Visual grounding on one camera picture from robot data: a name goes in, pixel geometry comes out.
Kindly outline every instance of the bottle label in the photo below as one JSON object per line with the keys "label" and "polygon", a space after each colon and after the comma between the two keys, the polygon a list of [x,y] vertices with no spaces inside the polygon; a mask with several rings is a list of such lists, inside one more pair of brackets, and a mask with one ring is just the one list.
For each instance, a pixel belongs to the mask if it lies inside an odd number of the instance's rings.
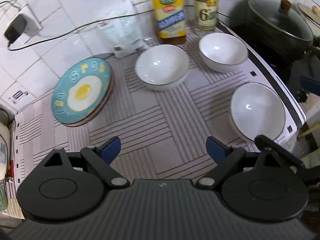
{"label": "bottle label", "polygon": [[160,38],[186,35],[183,0],[153,0]]}
{"label": "bottle label", "polygon": [[218,0],[195,0],[196,23],[198,28],[214,30],[218,21]]}

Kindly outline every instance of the plastic bag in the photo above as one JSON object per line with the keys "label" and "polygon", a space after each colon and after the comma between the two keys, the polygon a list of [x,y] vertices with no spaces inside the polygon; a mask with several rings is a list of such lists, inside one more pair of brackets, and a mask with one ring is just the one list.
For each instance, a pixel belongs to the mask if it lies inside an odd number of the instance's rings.
{"label": "plastic bag", "polygon": [[[126,2],[120,8],[113,9],[102,17],[113,18],[135,13],[132,3]],[[106,20],[98,23],[98,26],[110,43],[113,53],[117,58],[122,58],[149,48],[143,41],[136,16]]]}

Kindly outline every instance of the red oval logo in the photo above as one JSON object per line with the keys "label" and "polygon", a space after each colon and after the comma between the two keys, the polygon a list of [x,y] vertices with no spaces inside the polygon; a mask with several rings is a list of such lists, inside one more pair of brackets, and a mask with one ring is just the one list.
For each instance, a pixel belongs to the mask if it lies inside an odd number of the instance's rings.
{"label": "red oval logo", "polygon": [[172,11],[174,11],[175,9],[176,9],[176,7],[173,6],[173,5],[168,5],[168,6],[165,6],[165,7],[162,8],[162,10],[163,10],[164,12],[172,12]]}

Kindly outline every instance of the teal plate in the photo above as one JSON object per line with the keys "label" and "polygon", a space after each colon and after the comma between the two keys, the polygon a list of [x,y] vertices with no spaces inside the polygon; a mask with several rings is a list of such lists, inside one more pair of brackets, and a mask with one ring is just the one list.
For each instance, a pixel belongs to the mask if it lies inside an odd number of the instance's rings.
{"label": "teal plate", "polygon": [[85,119],[108,91],[111,71],[101,58],[87,58],[75,64],[59,80],[52,97],[53,116],[61,123]]}

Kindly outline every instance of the bowl rim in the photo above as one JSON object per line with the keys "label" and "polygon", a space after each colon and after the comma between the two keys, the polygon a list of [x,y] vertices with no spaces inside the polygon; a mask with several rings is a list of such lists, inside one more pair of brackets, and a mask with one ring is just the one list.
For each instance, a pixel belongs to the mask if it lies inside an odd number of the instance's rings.
{"label": "bowl rim", "polygon": [[278,96],[278,94],[277,94],[276,92],[274,92],[271,88],[269,88],[268,86],[266,86],[265,84],[262,84],[262,83],[259,83],[259,82],[246,82],[246,83],[238,86],[238,87],[235,89],[235,91],[233,91],[232,96],[231,96],[231,99],[230,99],[230,107],[229,107],[229,108],[230,108],[229,113],[230,113],[231,120],[233,121],[233,124],[235,125],[235,127],[238,129],[239,133],[241,133],[241,134],[242,134],[245,138],[247,138],[248,140],[254,142],[254,139],[252,140],[252,139],[248,138],[246,135],[243,134],[243,132],[242,132],[242,131],[239,129],[239,127],[236,125],[235,120],[234,120],[234,118],[233,118],[233,116],[232,116],[232,114],[231,114],[232,101],[233,101],[233,98],[234,98],[234,95],[235,95],[236,91],[238,91],[241,87],[243,87],[243,86],[245,86],[245,85],[248,85],[248,84],[259,84],[259,85],[262,85],[262,86],[266,87],[267,89],[271,90],[271,91],[278,97],[278,99],[279,99],[280,102],[281,102],[282,109],[283,109],[283,111],[284,111],[284,123],[283,123],[283,127],[282,127],[281,132],[276,136],[276,138],[274,138],[274,139],[271,139],[271,138],[270,138],[272,141],[274,141],[274,140],[276,140],[276,139],[283,133],[283,131],[284,131],[285,122],[286,122],[285,108],[284,108],[284,104],[283,104],[281,98]]}
{"label": "bowl rim", "polygon": [[[224,63],[221,63],[221,62],[218,62],[218,61],[214,61],[213,59],[208,58],[208,57],[202,52],[202,49],[201,49],[201,47],[200,47],[200,43],[201,43],[201,41],[202,41],[206,36],[209,36],[209,35],[212,35],[212,34],[217,34],[217,33],[219,33],[219,34],[224,34],[224,35],[229,35],[229,36],[232,36],[232,37],[236,38],[237,40],[239,40],[239,41],[245,46],[245,48],[246,48],[246,52],[247,52],[246,54],[247,54],[247,55],[246,55],[245,59],[244,59],[243,61],[239,62],[239,63],[236,63],[236,64],[224,64]],[[200,53],[201,53],[204,57],[206,57],[208,60],[210,60],[210,61],[212,61],[212,62],[214,62],[214,63],[218,63],[218,64],[221,64],[221,65],[224,65],[224,66],[237,66],[237,65],[240,65],[240,64],[244,63],[244,62],[248,59],[248,57],[249,57],[249,51],[248,51],[248,48],[247,48],[246,44],[244,44],[244,42],[241,41],[241,40],[240,40],[239,38],[237,38],[236,36],[231,35],[231,34],[228,34],[228,33],[221,33],[221,32],[208,33],[208,34],[206,34],[205,36],[203,36],[203,37],[199,40],[198,47],[199,47]]]}
{"label": "bowl rim", "polygon": [[[185,53],[185,55],[187,56],[187,58],[188,58],[188,67],[186,68],[186,70],[183,72],[183,74],[182,74],[181,76],[179,76],[178,78],[176,78],[175,80],[173,80],[173,81],[171,81],[171,82],[169,82],[169,83],[165,83],[165,84],[151,84],[151,83],[148,83],[148,82],[143,81],[143,80],[140,78],[140,76],[138,75],[138,73],[137,73],[137,62],[138,62],[139,58],[141,57],[142,54],[144,54],[144,53],[147,52],[148,50],[153,49],[153,48],[156,48],[156,47],[159,47],[159,46],[163,46],[163,45],[166,45],[166,46],[167,46],[167,45],[169,45],[169,46],[174,46],[174,47],[177,47],[177,48],[181,49],[181,50]],[[142,82],[145,83],[145,84],[152,85],[152,86],[165,86],[165,85],[173,84],[173,83],[177,82],[179,79],[181,79],[182,77],[184,77],[184,76],[188,73],[188,71],[190,70],[189,67],[190,67],[190,64],[189,64],[189,54],[188,54],[183,48],[180,48],[179,46],[177,46],[177,45],[172,45],[172,44],[158,44],[158,45],[156,45],[156,46],[152,46],[152,47],[146,49],[144,52],[142,52],[142,53],[139,55],[139,57],[137,58],[137,60],[136,60],[136,62],[135,62],[135,64],[134,64],[134,72],[136,73],[136,75],[137,75],[137,77],[139,78],[139,80],[142,81]]]}

